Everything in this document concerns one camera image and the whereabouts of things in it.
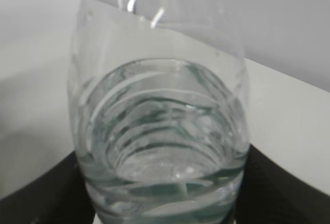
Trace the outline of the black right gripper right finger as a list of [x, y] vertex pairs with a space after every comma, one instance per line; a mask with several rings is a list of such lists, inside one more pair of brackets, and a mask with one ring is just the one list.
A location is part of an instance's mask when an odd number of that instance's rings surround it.
[[329, 195], [296, 178], [250, 146], [237, 223], [329, 223]]

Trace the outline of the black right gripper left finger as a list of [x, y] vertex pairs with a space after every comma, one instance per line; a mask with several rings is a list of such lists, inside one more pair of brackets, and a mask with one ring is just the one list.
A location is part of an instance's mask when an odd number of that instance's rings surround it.
[[93, 223], [94, 217], [95, 210], [73, 152], [1, 200], [1, 223]]

